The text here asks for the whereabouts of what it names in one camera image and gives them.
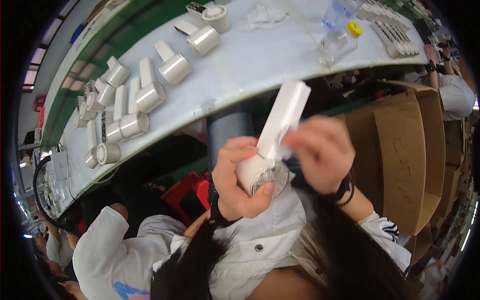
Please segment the white table surface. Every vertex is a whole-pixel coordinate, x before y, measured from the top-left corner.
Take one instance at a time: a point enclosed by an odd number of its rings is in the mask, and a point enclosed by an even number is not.
[[[71,191],[75,197],[92,186],[82,176],[91,181],[99,180],[122,162],[181,127],[220,108],[278,88],[284,80],[305,80],[371,66],[427,63],[423,51],[415,57],[391,59],[370,22],[357,20],[363,28],[363,34],[358,39],[358,49],[345,56],[333,69],[328,69],[320,63],[316,51],[316,44],[326,34],[326,30],[321,25],[313,24],[314,21],[319,22],[318,19],[315,20],[315,15],[323,15],[329,5],[328,1],[325,4],[318,0],[281,0],[278,1],[279,5],[289,13],[289,19],[285,23],[269,30],[243,31],[236,28],[241,17],[254,3],[254,0],[242,0],[227,4],[231,27],[221,34],[220,45],[204,57],[197,56],[187,45],[185,36],[173,27],[180,18],[193,23],[194,17],[186,13],[143,37],[119,58],[132,72],[125,82],[129,89],[130,79],[140,75],[139,61],[150,57],[156,79],[165,88],[167,101],[149,113],[149,132],[120,142],[119,162],[98,165],[95,169],[89,169],[84,163],[88,151],[86,128],[75,129],[72,120],[68,122],[62,139],[68,151]],[[412,23],[403,19],[411,27],[407,36],[419,49],[423,49],[422,39]],[[161,39],[174,52],[181,52],[192,65],[192,73],[177,86],[168,84],[158,71],[163,62],[153,45]],[[97,140],[100,142],[100,114],[97,114],[96,123]]]

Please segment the hand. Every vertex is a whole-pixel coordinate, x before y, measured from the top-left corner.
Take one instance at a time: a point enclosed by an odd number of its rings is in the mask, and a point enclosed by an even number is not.
[[[423,46],[423,49],[425,50],[425,54],[427,55],[428,61],[433,60],[433,63],[437,64],[438,54],[437,54],[437,51],[435,50],[435,47],[432,45],[425,45]]]
[[[442,48],[442,52],[444,53],[444,56],[446,58],[450,57],[450,44],[446,43],[447,46],[445,48]]]
[[[355,158],[346,125],[330,117],[310,118],[288,131],[282,144],[293,149],[305,180],[320,194],[338,190]]]
[[[69,234],[68,235],[68,244],[70,245],[70,248],[75,250],[75,248],[77,247],[78,240],[79,240],[79,238],[76,235]]]
[[[212,179],[218,192],[218,209],[228,221],[241,217],[254,218],[265,211],[272,201],[274,185],[264,183],[253,197],[237,185],[235,166],[257,153],[257,139],[242,136],[228,140],[218,152],[218,161]]]
[[[195,234],[197,233],[200,226],[206,221],[210,219],[210,208],[204,212],[198,219],[195,220],[183,233],[183,236],[189,239],[193,239]]]

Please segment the clear plastic container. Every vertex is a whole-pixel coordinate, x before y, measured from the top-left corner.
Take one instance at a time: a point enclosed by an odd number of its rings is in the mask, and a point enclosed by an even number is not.
[[[333,0],[322,18],[322,25],[331,30],[341,30],[357,15],[366,0]]]
[[[350,21],[342,31],[330,31],[318,45],[320,62],[335,65],[342,57],[358,47],[357,39],[362,34],[362,27]]]

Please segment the dark hair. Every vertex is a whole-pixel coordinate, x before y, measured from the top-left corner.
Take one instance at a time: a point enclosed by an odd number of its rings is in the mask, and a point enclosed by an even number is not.
[[[337,205],[317,199],[314,211],[300,246],[315,271],[296,272],[317,288],[320,299],[415,299],[389,254]],[[176,251],[160,267],[151,300],[208,299],[211,272],[227,250],[212,239],[214,230],[205,222],[185,254]]]
[[[210,274],[229,243],[229,240],[213,239],[216,227],[205,221],[185,253],[182,255],[180,248],[172,254],[155,273],[150,299],[208,299]]]
[[[37,244],[36,244],[36,239],[32,238],[32,245],[33,245],[33,252],[34,254],[37,256],[37,257],[43,257],[45,256],[41,251],[40,249],[38,248]],[[45,241],[48,241],[48,234],[45,236]]]
[[[62,300],[76,300],[76,297],[59,284],[65,283],[68,281],[68,278],[60,277],[60,276],[52,276],[49,280],[50,285],[52,286],[53,290],[57,294],[57,296]]]

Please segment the printed graphic on shirt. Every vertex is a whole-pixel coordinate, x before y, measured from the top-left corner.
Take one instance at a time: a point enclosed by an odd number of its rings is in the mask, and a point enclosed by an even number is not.
[[[113,284],[113,288],[122,300],[150,300],[149,292],[131,287],[119,281]]]

